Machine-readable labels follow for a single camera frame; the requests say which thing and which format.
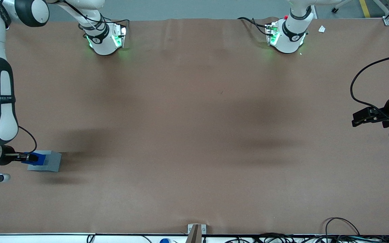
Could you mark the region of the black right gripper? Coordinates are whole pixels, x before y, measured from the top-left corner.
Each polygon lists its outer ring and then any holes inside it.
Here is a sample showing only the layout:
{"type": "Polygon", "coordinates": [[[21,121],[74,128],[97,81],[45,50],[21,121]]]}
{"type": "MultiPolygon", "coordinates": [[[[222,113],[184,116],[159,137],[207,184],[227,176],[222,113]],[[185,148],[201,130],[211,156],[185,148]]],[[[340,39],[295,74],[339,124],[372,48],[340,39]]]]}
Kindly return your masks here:
{"type": "Polygon", "coordinates": [[[29,163],[29,154],[16,153],[15,149],[8,145],[3,145],[1,148],[0,166],[8,165],[14,160],[21,163],[29,163]]]}

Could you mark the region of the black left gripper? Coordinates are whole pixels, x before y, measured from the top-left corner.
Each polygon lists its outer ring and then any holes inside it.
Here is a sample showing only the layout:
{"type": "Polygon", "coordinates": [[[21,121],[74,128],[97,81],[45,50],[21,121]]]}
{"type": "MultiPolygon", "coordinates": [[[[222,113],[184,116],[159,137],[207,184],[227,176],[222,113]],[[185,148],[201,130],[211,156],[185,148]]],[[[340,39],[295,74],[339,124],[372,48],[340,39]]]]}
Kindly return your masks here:
{"type": "Polygon", "coordinates": [[[382,123],[383,128],[389,127],[389,99],[380,109],[365,107],[353,114],[352,127],[364,124],[365,120],[373,119],[373,123],[382,123]]]}

